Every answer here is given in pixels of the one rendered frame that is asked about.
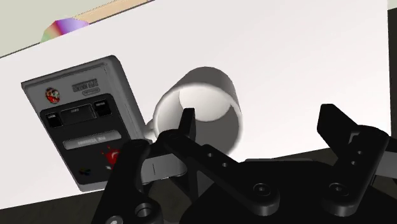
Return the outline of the rainbow coloured round thing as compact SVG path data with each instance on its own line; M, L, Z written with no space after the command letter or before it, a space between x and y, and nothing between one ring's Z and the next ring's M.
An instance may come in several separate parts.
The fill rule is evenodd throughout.
M90 25L88 22L75 18L64 18L56 20L43 31L40 42L43 43L69 32L73 32L77 29L81 29L82 27L86 27L88 25Z

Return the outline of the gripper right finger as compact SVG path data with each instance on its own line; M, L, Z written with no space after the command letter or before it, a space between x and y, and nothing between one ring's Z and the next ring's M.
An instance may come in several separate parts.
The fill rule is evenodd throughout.
M397 199L372 186L385 152L397 139L376 127L359 125L334 104L322 104L317 132L337 156L323 185L323 209L335 216L392 215Z

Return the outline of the white table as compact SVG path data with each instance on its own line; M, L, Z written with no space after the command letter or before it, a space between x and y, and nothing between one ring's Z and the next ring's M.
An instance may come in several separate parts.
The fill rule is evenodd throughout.
M154 0L0 59L0 209L79 194L21 83L107 55L145 120L188 71L226 73L237 161L324 148L323 103L391 130L387 0Z

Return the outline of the white mug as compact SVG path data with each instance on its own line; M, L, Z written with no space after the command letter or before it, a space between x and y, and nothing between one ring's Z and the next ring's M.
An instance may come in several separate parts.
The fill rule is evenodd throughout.
M196 142L231 153L243 130L242 111L232 80L214 67L198 67L184 75L160 98L144 136L176 129L186 108L195 109Z

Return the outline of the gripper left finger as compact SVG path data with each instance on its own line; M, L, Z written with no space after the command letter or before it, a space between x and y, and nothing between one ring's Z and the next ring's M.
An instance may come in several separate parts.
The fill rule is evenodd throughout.
M122 146L91 224L164 224L159 203L143 192L141 169L151 149L167 151L189 172L189 193L197 198L197 172L202 172L240 205L257 216L274 214L280 193L266 179L249 176L240 163L216 148L195 142L195 111L184 109L178 129L163 131L155 143L135 139Z

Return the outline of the grey game console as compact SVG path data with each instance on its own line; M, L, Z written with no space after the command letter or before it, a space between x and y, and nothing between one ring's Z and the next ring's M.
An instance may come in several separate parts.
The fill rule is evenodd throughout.
M144 137L143 116L114 55L21 86L82 192L105 188L121 147Z

